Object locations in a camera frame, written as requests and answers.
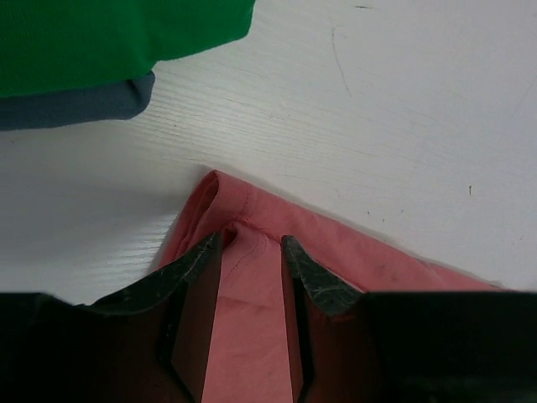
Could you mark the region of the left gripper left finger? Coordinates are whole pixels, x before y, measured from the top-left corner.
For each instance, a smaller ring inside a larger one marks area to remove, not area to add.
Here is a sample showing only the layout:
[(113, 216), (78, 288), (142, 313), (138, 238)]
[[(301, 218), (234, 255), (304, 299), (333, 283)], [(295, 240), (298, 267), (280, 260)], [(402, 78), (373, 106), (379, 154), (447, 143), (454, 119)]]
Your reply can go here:
[(213, 233), (175, 261), (90, 306), (112, 330), (119, 400), (200, 402), (206, 382), (222, 236)]

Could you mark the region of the red t-shirt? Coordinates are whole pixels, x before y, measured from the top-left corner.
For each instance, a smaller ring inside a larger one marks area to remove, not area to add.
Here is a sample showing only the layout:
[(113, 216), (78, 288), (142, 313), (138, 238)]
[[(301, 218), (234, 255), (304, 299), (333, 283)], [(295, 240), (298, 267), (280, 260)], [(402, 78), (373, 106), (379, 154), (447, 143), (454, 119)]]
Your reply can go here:
[(164, 250), (168, 264), (205, 236), (224, 235), (206, 402), (291, 399), (281, 238), (360, 290), (490, 290), (218, 170), (194, 189)]

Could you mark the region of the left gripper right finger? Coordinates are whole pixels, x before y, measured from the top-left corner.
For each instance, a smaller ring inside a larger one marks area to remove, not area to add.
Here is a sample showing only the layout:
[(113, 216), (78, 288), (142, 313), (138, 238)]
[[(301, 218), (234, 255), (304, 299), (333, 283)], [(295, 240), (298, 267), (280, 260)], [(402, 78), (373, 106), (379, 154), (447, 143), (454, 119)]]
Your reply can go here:
[(294, 402), (379, 402), (382, 375), (364, 294), (282, 238), (282, 287)]

